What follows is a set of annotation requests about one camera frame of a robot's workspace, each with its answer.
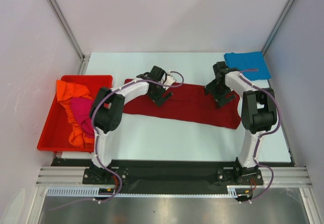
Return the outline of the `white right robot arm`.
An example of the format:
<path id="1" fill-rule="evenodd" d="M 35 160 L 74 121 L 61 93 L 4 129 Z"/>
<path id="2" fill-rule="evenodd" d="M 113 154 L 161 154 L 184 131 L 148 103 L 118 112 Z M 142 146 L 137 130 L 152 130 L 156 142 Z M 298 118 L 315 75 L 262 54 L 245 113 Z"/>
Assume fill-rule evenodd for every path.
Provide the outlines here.
<path id="1" fill-rule="evenodd" d="M 239 168 L 234 170 L 234 180 L 245 184 L 252 178 L 251 169 L 257 167 L 258 148 L 264 135 L 277 124 L 277 103 L 271 88 L 260 88 L 244 76 L 238 68 L 230 68 L 224 61 L 213 65 L 215 78 L 205 86 L 205 94 L 211 94 L 217 107 L 223 107 L 234 99 L 236 93 L 242 99 L 241 123 L 245 137 L 237 157 Z"/>

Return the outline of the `dark red t shirt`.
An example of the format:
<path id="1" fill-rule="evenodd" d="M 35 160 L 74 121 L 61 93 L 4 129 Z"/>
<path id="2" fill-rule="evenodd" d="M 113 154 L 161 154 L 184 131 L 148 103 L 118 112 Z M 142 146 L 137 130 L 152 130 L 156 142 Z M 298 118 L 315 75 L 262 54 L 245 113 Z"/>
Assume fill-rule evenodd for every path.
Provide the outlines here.
<path id="1" fill-rule="evenodd" d="M 223 107 L 218 107 L 211 94 L 206 95 L 203 86 L 184 84 L 169 89 L 173 95 L 162 106 L 157 106 L 148 95 L 137 97 L 124 106 L 124 113 L 163 119 L 194 122 L 229 129 L 237 129 L 241 123 L 238 113 L 239 96 Z"/>

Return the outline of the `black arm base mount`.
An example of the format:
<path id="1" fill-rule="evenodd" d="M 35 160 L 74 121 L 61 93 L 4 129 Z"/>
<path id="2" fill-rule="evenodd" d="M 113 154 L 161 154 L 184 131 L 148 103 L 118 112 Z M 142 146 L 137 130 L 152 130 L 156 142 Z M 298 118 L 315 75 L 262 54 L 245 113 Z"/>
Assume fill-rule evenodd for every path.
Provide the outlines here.
<path id="1" fill-rule="evenodd" d="M 123 185 L 129 184 L 127 168 L 112 167 L 110 170 L 120 176 Z M 87 185 L 105 185 L 113 184 L 115 181 L 119 183 L 117 176 L 102 168 L 86 168 L 82 183 Z"/>

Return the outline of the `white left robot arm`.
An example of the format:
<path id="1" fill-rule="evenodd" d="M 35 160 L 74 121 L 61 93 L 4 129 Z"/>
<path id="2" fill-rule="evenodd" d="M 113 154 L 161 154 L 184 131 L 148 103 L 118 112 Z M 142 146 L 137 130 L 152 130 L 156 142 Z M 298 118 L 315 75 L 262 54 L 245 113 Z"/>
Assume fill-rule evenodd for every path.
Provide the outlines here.
<path id="1" fill-rule="evenodd" d="M 140 74 L 120 87 L 100 88 L 90 111 L 95 133 L 92 162 L 97 167 L 94 178 L 99 183 L 107 183 L 111 179 L 111 170 L 106 167 L 112 161 L 112 132 L 122 121 L 124 106 L 143 95 L 148 95 L 157 106 L 162 106 L 173 95 L 167 92 L 168 88 L 177 87 L 177 80 L 172 74 L 172 71 L 166 72 L 154 66 L 150 72 Z"/>

